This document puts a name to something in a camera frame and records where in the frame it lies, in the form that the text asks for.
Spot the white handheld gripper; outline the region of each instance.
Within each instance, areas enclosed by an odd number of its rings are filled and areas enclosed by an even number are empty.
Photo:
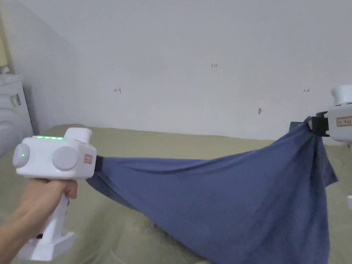
[[[17,145],[13,155],[16,172],[25,178],[77,180],[93,176],[96,149],[89,144],[92,131],[71,127],[65,136],[33,136]],[[42,238],[33,238],[19,252],[19,258],[50,261],[70,249],[74,233],[63,234],[68,198],[62,195],[48,219]]]

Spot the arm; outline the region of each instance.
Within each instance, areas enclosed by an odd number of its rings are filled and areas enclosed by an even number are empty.
[[[77,183],[69,180],[29,180],[19,207],[0,226],[1,264],[10,263],[23,245],[42,231],[63,193],[69,198],[76,198]]]

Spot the green led light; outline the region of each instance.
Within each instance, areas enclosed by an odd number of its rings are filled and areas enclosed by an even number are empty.
[[[44,136],[37,136],[37,138],[66,140],[65,138],[57,138],[57,137],[44,137]]]

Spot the blue towel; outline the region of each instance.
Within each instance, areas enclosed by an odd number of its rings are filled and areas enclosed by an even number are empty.
[[[325,187],[337,178],[307,121],[212,160],[105,157],[87,182],[214,264],[327,264]]]

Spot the green bedsheet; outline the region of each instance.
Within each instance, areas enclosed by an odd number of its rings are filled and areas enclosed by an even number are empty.
[[[63,136],[72,125],[55,126],[44,135]],[[90,128],[91,144],[102,156],[212,159],[267,146],[269,140],[193,136],[158,132]],[[328,146],[329,159],[340,182],[327,188],[330,264],[352,261],[352,154],[348,147]],[[13,151],[0,159],[0,222],[15,209],[25,180],[12,167]],[[53,263],[179,264],[203,259],[167,236],[144,215],[125,208],[78,181],[78,198],[71,201],[65,228],[76,233],[73,248]],[[13,263],[24,263],[16,259]]]

